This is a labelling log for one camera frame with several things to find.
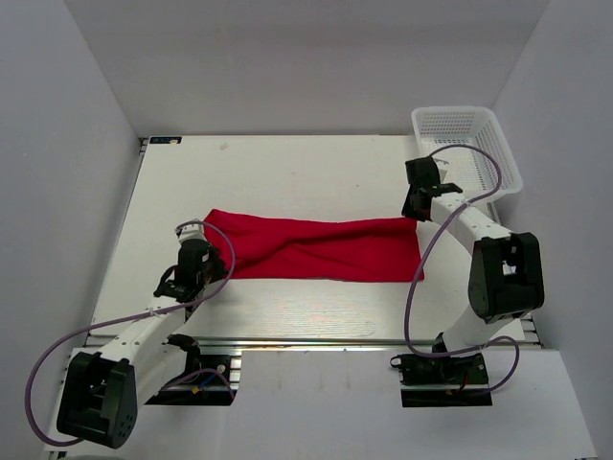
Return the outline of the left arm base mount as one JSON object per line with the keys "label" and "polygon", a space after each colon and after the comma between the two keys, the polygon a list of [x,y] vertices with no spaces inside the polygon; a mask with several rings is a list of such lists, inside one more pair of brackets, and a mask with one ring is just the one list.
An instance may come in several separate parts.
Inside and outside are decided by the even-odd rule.
{"label": "left arm base mount", "polygon": [[184,370],[152,396],[146,405],[230,406],[237,394],[231,383],[230,355],[205,353],[187,335],[174,334],[168,343],[185,355]]}

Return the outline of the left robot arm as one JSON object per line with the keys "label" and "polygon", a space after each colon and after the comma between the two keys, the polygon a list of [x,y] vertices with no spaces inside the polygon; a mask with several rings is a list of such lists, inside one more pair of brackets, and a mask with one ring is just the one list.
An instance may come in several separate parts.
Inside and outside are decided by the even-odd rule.
{"label": "left robot arm", "polygon": [[80,352],[70,361],[57,431],[117,449],[135,427],[139,408],[161,391],[200,378],[225,383],[225,366],[203,364],[197,341],[179,330],[196,309],[193,301],[227,274],[209,242],[181,242],[177,263],[153,292],[148,316],[131,322],[97,352]]}

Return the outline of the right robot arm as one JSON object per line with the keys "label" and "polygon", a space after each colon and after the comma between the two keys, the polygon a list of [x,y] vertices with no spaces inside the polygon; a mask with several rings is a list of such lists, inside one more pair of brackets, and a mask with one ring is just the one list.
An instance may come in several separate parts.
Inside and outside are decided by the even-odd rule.
{"label": "right robot arm", "polygon": [[[467,369],[464,355],[507,340],[498,332],[545,301],[540,245],[530,232],[513,233],[482,213],[475,203],[493,194],[467,198],[453,183],[443,183],[431,156],[405,163],[409,191],[402,214],[431,221],[439,229],[423,250],[406,301],[403,332],[409,350],[432,359],[434,374],[452,382]],[[438,352],[423,352],[410,337],[410,315],[417,282],[435,245],[443,234],[451,235],[471,255],[468,275],[468,306],[456,322],[438,338]]]}

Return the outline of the red t shirt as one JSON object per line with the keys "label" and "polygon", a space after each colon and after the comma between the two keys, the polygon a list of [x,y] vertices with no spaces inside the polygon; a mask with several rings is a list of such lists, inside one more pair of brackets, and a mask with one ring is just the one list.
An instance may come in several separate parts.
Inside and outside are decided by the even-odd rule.
{"label": "red t shirt", "polygon": [[408,218],[324,222],[212,210],[209,242],[235,279],[317,279],[409,283],[421,261],[417,223]]}

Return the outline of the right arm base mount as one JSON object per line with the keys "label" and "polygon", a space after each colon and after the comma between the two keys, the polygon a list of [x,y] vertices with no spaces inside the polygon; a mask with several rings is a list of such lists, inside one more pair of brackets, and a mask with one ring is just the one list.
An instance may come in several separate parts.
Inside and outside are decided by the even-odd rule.
{"label": "right arm base mount", "polygon": [[431,358],[402,354],[390,359],[399,372],[403,408],[492,406],[482,353]]}

